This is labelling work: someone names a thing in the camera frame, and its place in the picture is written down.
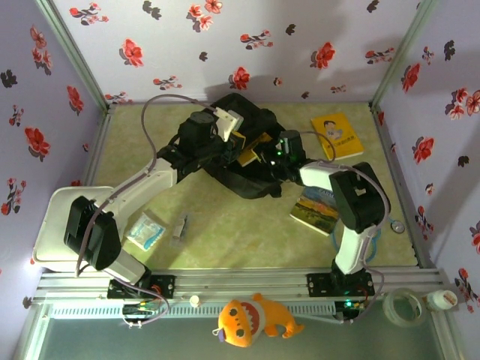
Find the yellow book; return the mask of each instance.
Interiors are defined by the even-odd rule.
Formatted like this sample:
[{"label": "yellow book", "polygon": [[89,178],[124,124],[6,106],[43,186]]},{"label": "yellow book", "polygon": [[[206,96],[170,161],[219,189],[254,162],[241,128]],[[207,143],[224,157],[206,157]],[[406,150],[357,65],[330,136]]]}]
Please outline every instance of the yellow book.
[{"label": "yellow book", "polygon": [[[312,118],[311,121],[315,131],[325,135],[333,143],[337,160],[363,154],[363,145],[348,118],[342,112]],[[323,137],[319,136],[319,139],[327,158],[331,160],[333,158],[332,147]]]}]

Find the glass panel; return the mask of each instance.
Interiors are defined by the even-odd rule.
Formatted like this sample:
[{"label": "glass panel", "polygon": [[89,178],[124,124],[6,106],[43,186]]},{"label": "glass panel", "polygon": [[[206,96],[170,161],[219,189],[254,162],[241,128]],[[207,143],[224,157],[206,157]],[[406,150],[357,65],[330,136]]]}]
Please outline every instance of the glass panel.
[{"label": "glass panel", "polygon": [[430,314],[418,327],[400,328],[379,302],[354,325],[298,322],[305,330],[291,339],[263,334],[241,349],[212,335],[216,319],[160,319],[142,329],[129,329],[120,319],[53,319],[40,359],[443,359]]}]

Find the picture book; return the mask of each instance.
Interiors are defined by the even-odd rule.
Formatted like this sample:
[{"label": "picture book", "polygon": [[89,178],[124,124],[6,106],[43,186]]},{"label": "picture book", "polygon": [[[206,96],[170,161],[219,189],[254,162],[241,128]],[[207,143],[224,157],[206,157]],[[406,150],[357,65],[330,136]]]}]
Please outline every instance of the picture book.
[{"label": "picture book", "polygon": [[306,187],[290,216],[325,236],[330,235],[339,214],[333,193],[321,187]]},{"label": "picture book", "polygon": [[[342,112],[312,118],[311,121],[315,131],[325,135],[333,143],[336,160],[363,154],[363,145]],[[329,142],[321,136],[319,139],[327,158],[333,159],[333,150]]]}]

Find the white connector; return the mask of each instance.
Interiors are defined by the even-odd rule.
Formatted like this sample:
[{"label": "white connector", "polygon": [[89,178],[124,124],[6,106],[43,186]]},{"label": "white connector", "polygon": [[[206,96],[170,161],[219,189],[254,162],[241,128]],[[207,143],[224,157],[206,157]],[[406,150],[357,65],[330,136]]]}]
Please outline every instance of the white connector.
[{"label": "white connector", "polygon": [[214,115],[218,117],[218,136],[220,136],[224,142],[227,142],[232,131],[240,128],[240,125],[243,122],[243,116],[232,110],[227,112],[220,107],[215,108]]}]

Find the green floor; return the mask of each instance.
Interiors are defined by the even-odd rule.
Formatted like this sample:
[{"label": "green floor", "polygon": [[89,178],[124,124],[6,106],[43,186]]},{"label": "green floor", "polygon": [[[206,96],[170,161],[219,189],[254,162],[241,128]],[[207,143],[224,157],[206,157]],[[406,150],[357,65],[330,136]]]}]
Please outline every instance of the green floor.
[{"label": "green floor", "polygon": [[[344,112],[363,142],[363,155],[342,160],[353,165],[368,161],[391,201],[391,217],[405,224],[390,176],[380,138],[366,103],[267,103],[286,129],[311,130],[310,118]],[[149,148],[140,128],[141,105],[118,106],[109,127],[96,185],[116,186],[149,162]],[[161,147],[177,132],[194,105],[154,105],[147,110],[146,123],[152,138]],[[315,136],[304,136],[309,158],[324,158]],[[175,187],[152,197],[134,214],[133,222],[145,211],[169,231],[143,252],[125,241],[124,248],[150,269],[329,267],[335,257],[332,240],[290,216],[302,188],[284,184],[283,196],[246,200],[217,183],[203,171],[189,175]],[[170,246],[170,232],[182,212],[191,214],[185,246]],[[416,258],[407,235],[394,233],[385,225],[378,241],[373,266],[414,266]]]}]

